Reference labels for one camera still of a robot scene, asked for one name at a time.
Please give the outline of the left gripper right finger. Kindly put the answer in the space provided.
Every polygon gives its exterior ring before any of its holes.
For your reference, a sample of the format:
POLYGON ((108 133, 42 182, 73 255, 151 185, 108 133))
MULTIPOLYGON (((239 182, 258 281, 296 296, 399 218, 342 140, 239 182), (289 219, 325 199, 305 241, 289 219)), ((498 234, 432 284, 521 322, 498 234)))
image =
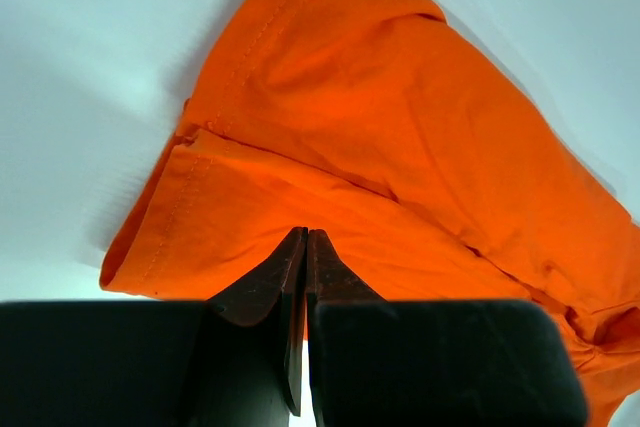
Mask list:
POLYGON ((560 333, 521 300, 388 301, 307 241, 310 387, 320 426, 583 426, 560 333))

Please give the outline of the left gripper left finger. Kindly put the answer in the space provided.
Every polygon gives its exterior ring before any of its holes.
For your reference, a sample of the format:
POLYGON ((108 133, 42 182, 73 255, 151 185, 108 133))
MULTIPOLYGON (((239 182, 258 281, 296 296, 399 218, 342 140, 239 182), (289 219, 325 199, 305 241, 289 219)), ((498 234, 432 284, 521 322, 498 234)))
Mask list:
POLYGON ((5 426, 285 426, 301 410, 308 232, 206 301, 1 306, 5 426))

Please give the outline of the orange t shirt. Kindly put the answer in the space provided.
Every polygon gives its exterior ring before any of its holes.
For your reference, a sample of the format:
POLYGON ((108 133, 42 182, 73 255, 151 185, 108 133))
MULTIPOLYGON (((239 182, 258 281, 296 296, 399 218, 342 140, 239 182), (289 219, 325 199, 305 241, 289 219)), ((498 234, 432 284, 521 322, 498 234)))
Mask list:
POLYGON ((639 388, 639 229, 432 0, 246 0, 104 258, 206 299, 294 227, 389 300, 543 307, 605 426, 639 388))

